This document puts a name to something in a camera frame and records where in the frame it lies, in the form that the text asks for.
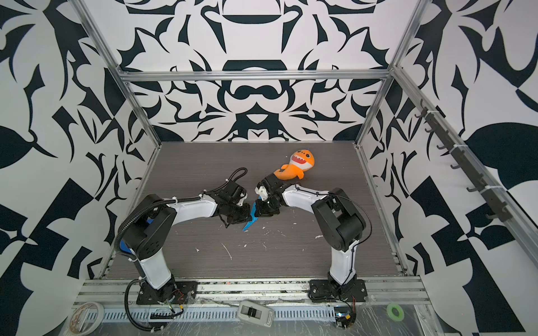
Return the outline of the blue square paper sheet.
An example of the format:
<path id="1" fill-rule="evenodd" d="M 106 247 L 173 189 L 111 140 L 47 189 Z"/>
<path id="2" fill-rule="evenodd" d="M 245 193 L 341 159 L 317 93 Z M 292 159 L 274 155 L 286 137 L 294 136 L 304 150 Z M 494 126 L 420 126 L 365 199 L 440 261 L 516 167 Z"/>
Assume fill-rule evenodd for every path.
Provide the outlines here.
<path id="1" fill-rule="evenodd" d="M 244 228 L 242 229 L 243 232 L 246 232 L 257 221 L 258 217 L 256 216 L 256 206 L 257 202 L 253 203 L 252 210 L 250 213 L 251 220 L 247 222 L 247 224 L 244 226 Z"/>

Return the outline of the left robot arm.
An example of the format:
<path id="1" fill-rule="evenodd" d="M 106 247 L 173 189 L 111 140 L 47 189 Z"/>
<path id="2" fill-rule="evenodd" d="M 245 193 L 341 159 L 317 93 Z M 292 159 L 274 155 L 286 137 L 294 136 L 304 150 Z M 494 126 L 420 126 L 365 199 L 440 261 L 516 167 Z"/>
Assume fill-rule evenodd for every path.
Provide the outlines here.
<path id="1" fill-rule="evenodd" d="M 172 226 L 199 218 L 218 218 L 226 228 L 252 220 L 247 191 L 238 180 L 248 173 L 236 169 L 221 186 L 184 198 L 146 196 L 120 224 L 113 249 L 136 264 L 140 277 L 154 290 L 172 285 L 163 254 Z"/>

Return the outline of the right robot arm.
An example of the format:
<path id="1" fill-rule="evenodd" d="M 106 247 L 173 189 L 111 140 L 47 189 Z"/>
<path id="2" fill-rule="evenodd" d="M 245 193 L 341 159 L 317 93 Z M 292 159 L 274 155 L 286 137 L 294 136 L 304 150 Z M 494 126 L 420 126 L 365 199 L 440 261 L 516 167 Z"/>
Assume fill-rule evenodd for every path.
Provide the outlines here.
<path id="1" fill-rule="evenodd" d="M 347 291 L 357 278 L 356 250 L 371 220 L 358 204 L 340 188 L 331 191 L 304 188 L 270 174 L 260 181 L 255 193 L 255 216 L 272 217 L 282 207 L 302 209 L 313 214 L 322 236 L 331 247 L 329 283 L 335 291 Z"/>

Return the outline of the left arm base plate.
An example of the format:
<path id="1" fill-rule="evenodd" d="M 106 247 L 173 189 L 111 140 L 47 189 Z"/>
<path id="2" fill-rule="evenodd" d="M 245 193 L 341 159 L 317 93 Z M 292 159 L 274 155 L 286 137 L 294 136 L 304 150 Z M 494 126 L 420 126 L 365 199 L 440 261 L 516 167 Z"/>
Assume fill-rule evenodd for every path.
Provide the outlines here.
<path id="1" fill-rule="evenodd" d="M 173 305 L 186 304 L 194 299 L 197 294 L 197 281 L 168 281 L 161 289 L 153 288 L 147 281 L 143 281 L 140 287 L 137 301 L 138 305 L 157 305 L 166 302 Z"/>

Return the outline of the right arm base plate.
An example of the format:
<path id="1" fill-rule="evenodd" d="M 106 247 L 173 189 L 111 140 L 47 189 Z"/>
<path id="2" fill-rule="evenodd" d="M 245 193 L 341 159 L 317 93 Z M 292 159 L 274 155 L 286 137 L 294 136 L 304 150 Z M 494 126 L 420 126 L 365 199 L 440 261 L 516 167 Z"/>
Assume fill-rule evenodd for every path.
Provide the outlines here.
<path id="1" fill-rule="evenodd" d="M 310 280 L 308 297 L 313 302 L 344 300 L 345 302 L 365 302 L 368 292 L 364 280 L 352 279 L 340 286 L 334 280 Z"/>

